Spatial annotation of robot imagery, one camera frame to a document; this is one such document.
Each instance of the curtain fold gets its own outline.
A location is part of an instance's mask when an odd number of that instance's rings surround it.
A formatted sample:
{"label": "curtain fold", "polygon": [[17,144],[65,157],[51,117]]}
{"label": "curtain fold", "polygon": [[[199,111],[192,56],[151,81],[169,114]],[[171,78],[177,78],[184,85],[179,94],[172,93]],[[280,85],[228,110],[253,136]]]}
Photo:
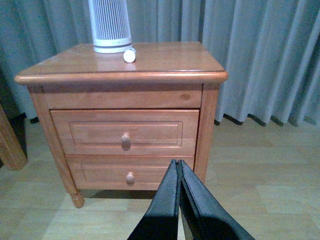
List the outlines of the curtain fold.
{"label": "curtain fold", "polygon": [[[91,43],[88,0],[8,0],[0,8],[0,67],[28,118],[36,116],[21,70]],[[200,41],[228,71],[216,120],[254,115],[320,121],[320,2],[128,0],[134,42]]]}

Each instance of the black object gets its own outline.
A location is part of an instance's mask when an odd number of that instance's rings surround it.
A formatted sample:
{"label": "black object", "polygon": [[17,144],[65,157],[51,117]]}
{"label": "black object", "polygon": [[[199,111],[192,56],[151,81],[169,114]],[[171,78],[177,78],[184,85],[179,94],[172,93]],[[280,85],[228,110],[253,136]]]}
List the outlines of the black object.
{"label": "black object", "polygon": [[181,208],[187,240],[254,240],[183,160],[172,160],[149,209],[128,240],[176,240]]}

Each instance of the wooden floor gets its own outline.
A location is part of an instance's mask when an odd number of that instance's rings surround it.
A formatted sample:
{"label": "wooden floor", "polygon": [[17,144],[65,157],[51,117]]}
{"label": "wooden floor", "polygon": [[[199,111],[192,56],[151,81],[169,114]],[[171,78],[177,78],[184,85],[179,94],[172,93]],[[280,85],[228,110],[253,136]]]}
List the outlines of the wooden floor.
{"label": "wooden floor", "polygon": [[[253,237],[320,239],[319,126],[224,120],[213,137],[206,186]],[[26,123],[26,141],[24,169],[0,168],[1,240],[127,239],[154,192],[87,190],[76,209],[39,123]]]}

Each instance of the white air purifier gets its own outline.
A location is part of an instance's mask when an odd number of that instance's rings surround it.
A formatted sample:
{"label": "white air purifier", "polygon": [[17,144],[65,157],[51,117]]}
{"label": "white air purifier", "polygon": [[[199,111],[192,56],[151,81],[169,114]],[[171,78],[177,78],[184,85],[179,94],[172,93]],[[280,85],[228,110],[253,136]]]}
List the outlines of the white air purifier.
{"label": "white air purifier", "polygon": [[126,0],[89,0],[93,48],[121,53],[132,47]]}

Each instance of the white cap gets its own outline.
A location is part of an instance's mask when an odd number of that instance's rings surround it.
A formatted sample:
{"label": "white cap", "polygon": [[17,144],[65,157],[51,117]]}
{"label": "white cap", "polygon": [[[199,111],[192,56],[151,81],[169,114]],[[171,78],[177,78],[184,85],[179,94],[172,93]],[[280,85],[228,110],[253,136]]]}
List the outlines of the white cap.
{"label": "white cap", "polygon": [[130,47],[124,52],[123,59],[127,63],[133,63],[136,60],[136,50],[133,47]]}

